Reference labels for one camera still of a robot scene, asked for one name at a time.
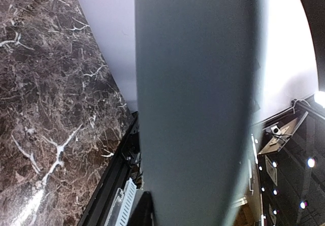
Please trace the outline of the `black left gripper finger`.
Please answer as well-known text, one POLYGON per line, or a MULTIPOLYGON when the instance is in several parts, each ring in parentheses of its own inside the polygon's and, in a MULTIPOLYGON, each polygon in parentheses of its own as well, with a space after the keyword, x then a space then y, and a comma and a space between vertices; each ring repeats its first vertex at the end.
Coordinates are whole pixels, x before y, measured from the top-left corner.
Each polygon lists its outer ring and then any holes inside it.
POLYGON ((152 226, 154 225, 154 206, 152 195, 149 191, 143 192, 131 217, 129 226, 152 226))

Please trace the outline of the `light blue paper envelope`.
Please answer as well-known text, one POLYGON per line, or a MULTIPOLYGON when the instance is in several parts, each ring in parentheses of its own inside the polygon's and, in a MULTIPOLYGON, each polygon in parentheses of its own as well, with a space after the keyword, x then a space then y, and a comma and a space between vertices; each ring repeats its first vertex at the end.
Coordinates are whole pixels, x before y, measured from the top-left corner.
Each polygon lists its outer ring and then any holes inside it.
POLYGON ((248 185, 268 0, 135 0, 144 187, 155 225, 231 225, 248 185))

